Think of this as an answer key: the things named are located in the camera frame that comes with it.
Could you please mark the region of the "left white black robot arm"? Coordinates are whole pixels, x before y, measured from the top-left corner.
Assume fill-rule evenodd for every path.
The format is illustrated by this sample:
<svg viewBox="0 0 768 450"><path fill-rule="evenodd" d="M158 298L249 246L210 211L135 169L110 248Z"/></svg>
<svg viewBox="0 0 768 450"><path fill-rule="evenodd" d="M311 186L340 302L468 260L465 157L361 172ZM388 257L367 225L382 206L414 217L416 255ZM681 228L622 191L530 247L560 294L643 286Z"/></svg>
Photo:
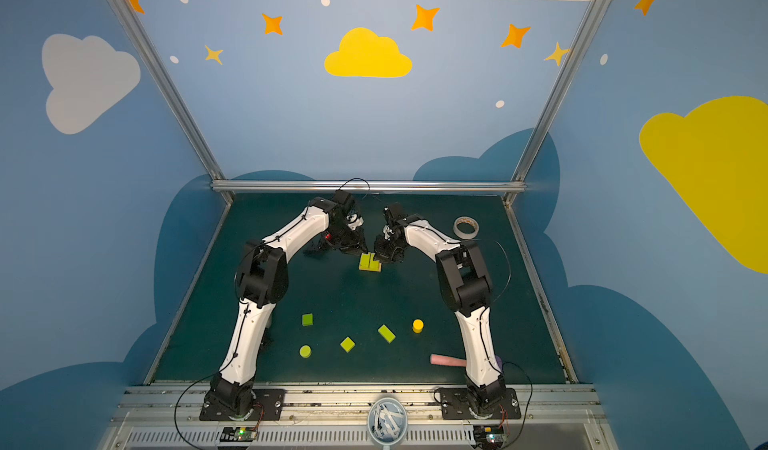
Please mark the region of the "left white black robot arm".
<svg viewBox="0 0 768 450"><path fill-rule="evenodd" d="M256 407L253 381L262 339L289 286L288 264L315 237L319 250L361 255L368 251L363 217L353 195L337 190L316 197L285 226L250 240L235 273L237 320L227 355L213 374L204 409L216 419L244 420Z"/></svg>

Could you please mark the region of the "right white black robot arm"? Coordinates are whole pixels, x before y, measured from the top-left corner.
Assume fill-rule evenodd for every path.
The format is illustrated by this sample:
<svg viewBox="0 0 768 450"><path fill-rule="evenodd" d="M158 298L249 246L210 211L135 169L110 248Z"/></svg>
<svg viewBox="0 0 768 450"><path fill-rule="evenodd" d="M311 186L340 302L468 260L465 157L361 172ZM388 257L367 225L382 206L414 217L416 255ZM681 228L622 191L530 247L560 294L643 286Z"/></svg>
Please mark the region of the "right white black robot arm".
<svg viewBox="0 0 768 450"><path fill-rule="evenodd" d="M461 332L470 410L480 418L491 416L506 396L506 384L489 323L493 284L480 248L473 240L445 235L418 214L408 215L398 203L386 206L383 215L376 257L398 263L408 248L415 248L435 263L441 298Z"/></svg>

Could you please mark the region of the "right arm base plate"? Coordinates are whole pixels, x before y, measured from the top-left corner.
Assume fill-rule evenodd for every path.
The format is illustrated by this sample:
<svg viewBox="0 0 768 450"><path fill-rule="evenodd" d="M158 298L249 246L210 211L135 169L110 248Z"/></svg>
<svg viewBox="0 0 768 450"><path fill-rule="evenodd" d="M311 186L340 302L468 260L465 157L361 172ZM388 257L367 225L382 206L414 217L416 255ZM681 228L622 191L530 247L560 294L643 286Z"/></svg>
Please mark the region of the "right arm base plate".
<svg viewBox="0 0 768 450"><path fill-rule="evenodd" d="M439 404L444 420L521 420L522 408L514 389L508 388L497 403L487 409L474 412L466 387L438 387L433 398Z"/></svg>

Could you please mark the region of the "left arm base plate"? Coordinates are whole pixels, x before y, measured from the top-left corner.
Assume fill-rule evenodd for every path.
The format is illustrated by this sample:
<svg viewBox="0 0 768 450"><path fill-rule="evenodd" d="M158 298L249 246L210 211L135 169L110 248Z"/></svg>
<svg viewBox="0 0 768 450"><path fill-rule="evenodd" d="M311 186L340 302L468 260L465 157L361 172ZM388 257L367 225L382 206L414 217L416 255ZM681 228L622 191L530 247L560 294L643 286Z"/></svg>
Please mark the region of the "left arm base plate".
<svg viewBox="0 0 768 450"><path fill-rule="evenodd" d="M277 421L281 417L283 389L250 389L236 396L217 395L208 391L199 414L200 421L257 422Z"/></svg>

